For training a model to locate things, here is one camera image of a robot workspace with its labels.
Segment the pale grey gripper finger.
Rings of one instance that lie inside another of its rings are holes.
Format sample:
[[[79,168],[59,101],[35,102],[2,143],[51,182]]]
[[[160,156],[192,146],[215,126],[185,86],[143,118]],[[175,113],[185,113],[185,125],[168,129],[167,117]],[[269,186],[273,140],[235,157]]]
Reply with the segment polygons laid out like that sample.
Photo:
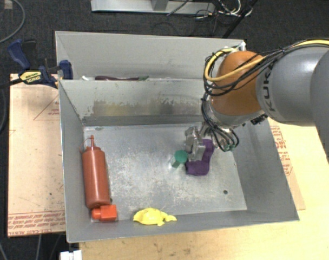
[[[185,131],[185,151],[187,153],[192,152],[192,148],[194,145],[195,140],[198,138],[198,128],[196,126],[190,126],[186,131]]]
[[[206,145],[203,143],[203,140],[199,140],[199,139],[194,140],[190,153],[190,160],[191,161],[202,160],[205,150],[206,150]]]

